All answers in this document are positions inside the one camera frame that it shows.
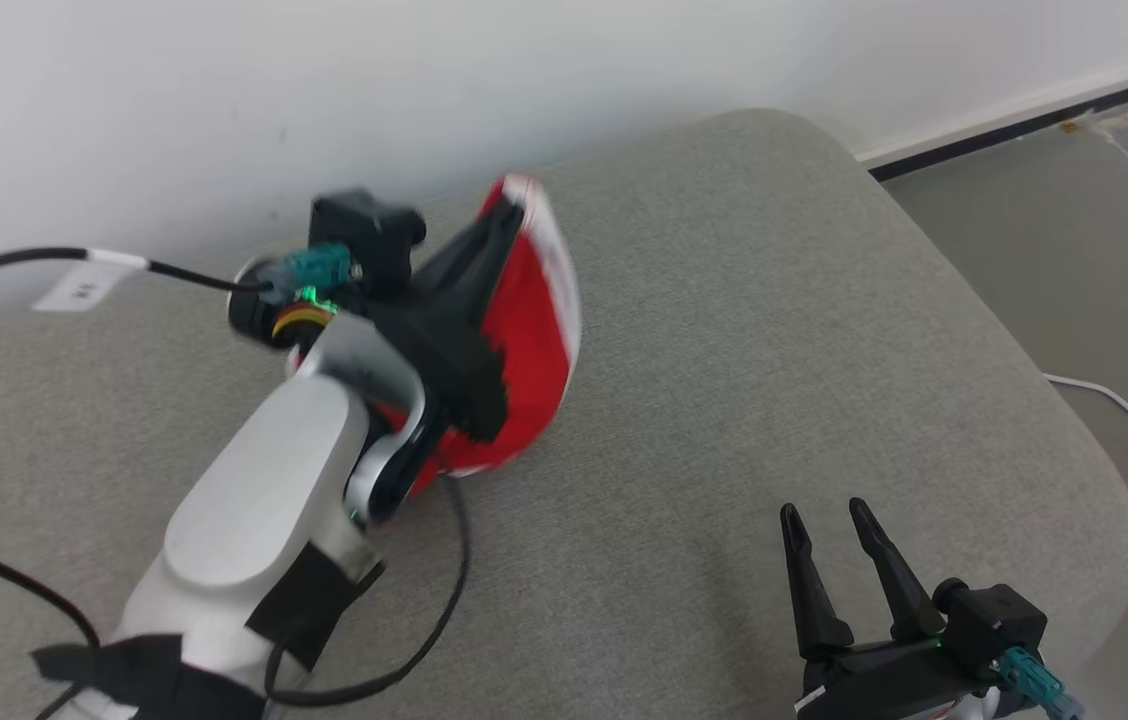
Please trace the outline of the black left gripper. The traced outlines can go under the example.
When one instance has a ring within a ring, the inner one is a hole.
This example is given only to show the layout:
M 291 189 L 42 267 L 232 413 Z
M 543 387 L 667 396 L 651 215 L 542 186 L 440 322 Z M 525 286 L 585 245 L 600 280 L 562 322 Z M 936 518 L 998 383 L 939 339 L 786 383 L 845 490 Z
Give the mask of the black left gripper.
M 422 469 L 450 429 L 491 445 L 505 427 L 505 357 L 482 322 L 525 218 L 522 205 L 499 199 L 405 281 L 360 284 L 365 318 L 421 381 L 418 416 L 400 430 L 386 469 Z

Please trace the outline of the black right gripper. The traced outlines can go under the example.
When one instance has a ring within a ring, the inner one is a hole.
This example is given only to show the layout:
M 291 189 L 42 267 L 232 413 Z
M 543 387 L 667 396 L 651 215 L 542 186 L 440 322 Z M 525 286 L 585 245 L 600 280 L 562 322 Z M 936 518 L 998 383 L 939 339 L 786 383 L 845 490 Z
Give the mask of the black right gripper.
M 993 715 L 999 681 L 992 665 L 1002 638 L 938 635 L 945 620 L 910 564 L 871 511 L 853 497 L 849 515 L 858 542 L 874 562 L 896 642 L 855 644 L 838 618 L 816 568 L 797 507 L 779 510 L 797 652 L 805 660 L 805 694 L 797 719 L 984 719 Z

